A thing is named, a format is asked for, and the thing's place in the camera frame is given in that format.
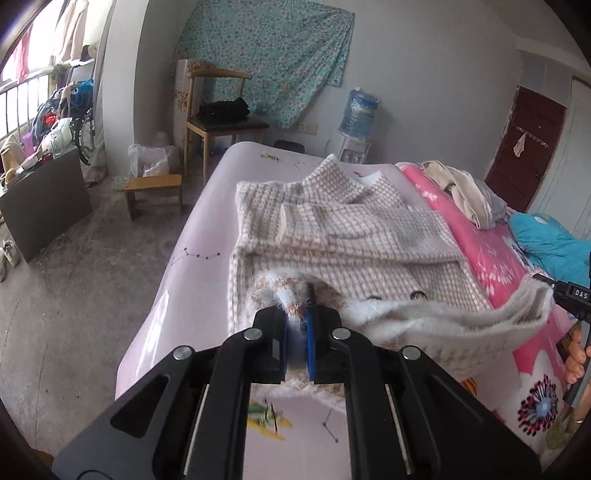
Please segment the person's right hand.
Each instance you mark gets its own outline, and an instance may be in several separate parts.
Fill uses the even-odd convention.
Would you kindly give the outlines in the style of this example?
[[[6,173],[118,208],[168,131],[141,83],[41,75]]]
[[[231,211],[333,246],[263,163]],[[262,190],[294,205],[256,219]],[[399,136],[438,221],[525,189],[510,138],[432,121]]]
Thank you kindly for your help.
[[[581,345],[582,332],[574,327],[569,333],[570,343],[567,348],[568,357],[565,361],[565,380],[569,385],[575,384],[585,374],[584,364],[590,358],[590,348]]]

